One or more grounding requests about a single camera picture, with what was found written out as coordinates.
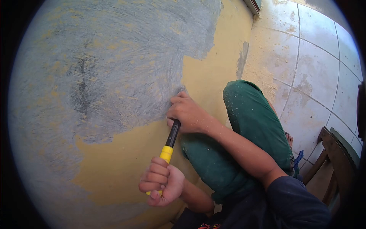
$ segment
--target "printed graphic on shirt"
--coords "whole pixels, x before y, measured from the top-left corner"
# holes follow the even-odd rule
[[[221,224],[214,224],[214,225],[208,225],[208,224],[201,224],[201,226],[197,229],[219,229]]]

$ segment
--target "wall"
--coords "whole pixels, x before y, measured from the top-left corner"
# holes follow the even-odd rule
[[[9,93],[16,165],[55,228],[153,228],[139,177],[159,155],[169,98],[185,85],[222,123],[252,15],[241,0],[47,0],[19,47]],[[171,163],[198,179],[176,143]]]

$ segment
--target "black metal shaft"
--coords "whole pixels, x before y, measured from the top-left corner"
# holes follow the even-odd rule
[[[165,145],[170,146],[170,147],[173,148],[174,143],[175,143],[175,139],[177,138],[177,135],[178,135],[179,128],[180,128],[179,120],[174,119],[172,129],[170,130],[170,134],[168,136],[168,140],[165,143]]]

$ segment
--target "shirt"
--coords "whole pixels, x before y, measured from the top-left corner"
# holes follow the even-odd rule
[[[222,211],[208,218],[185,208],[172,229],[325,228],[330,221],[327,206],[289,176],[268,187],[254,188],[229,198]]]

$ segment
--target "chisel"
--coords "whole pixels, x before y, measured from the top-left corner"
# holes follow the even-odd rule
[[[177,119],[174,119],[174,123],[172,126],[172,129],[170,130],[170,134],[168,136],[168,140],[165,143],[165,146],[161,150],[160,158],[164,159],[168,164],[170,163],[170,159],[172,158],[173,154],[173,146],[175,143],[175,140],[178,135],[178,131],[180,128],[180,122]],[[160,196],[163,194],[162,190],[158,190]]]

